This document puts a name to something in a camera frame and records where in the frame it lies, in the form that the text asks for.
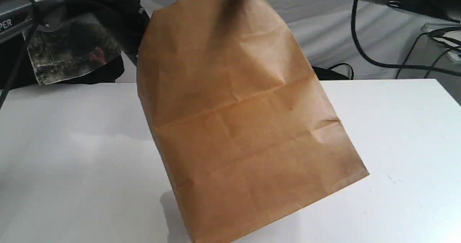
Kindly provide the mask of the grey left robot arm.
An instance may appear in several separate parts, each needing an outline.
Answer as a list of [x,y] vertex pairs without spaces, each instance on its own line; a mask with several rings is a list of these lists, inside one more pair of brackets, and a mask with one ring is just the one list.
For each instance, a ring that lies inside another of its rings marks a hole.
[[99,0],[1,0],[1,42],[28,31],[34,23],[41,31],[55,31],[88,11],[84,5],[71,5],[72,1]]

